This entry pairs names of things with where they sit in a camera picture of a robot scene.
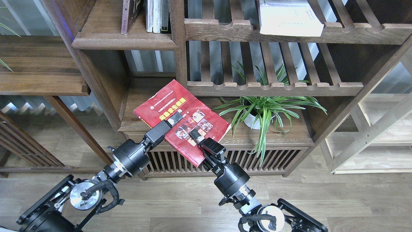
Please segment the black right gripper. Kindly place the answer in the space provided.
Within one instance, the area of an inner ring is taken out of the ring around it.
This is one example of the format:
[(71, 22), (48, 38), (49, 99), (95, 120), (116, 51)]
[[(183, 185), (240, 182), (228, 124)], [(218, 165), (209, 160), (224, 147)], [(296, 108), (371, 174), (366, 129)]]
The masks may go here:
[(200, 149), (203, 151), (205, 160), (203, 166), (205, 169), (217, 171), (219, 164), (227, 163), (225, 157), (226, 148), (213, 140), (212, 138), (206, 138), (202, 136), (196, 129), (189, 132), (189, 135), (196, 144), (199, 144)]

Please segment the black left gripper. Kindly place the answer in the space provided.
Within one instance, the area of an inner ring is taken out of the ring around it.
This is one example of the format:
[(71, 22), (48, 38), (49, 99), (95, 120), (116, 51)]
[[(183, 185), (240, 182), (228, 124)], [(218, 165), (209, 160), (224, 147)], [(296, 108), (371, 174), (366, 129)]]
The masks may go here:
[(160, 142), (164, 140), (166, 133), (168, 133), (171, 128), (176, 125), (179, 121), (183, 119), (180, 112), (176, 111), (167, 120), (163, 120), (150, 129), (143, 136), (143, 144), (145, 151), (150, 151), (155, 148)]

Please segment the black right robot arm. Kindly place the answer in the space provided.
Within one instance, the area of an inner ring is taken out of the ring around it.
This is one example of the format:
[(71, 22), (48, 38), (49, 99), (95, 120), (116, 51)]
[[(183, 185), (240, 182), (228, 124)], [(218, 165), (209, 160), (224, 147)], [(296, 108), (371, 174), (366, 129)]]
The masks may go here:
[(190, 137), (205, 155), (203, 167), (216, 175), (214, 184), (224, 195), (219, 205), (233, 203), (241, 214), (239, 231), (244, 232), (243, 226), (247, 224), (250, 232), (279, 232), (285, 223), (293, 232), (328, 231), (325, 225), (284, 199), (280, 198), (277, 204), (262, 205), (256, 199), (256, 193), (246, 185), (249, 175), (238, 163), (227, 161), (224, 146), (212, 138), (203, 137), (197, 130), (192, 130)]

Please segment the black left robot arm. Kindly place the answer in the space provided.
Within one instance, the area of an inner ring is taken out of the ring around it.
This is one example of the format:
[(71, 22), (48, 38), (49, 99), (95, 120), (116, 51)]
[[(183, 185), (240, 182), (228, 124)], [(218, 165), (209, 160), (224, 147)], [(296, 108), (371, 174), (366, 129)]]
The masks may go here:
[[(115, 185), (122, 177), (133, 177), (150, 162), (147, 152), (155, 148), (174, 125), (182, 119), (179, 112), (159, 122), (150, 129), (139, 143), (127, 140), (117, 149), (111, 147), (115, 161), (104, 167), (92, 179), (73, 179), (68, 175), (43, 198), (37, 201), (17, 220), (21, 232), (81, 232), (81, 229), (96, 214), (122, 205)], [(88, 216), (74, 225), (62, 216), (59, 208), (70, 201), (78, 210), (90, 210)]]

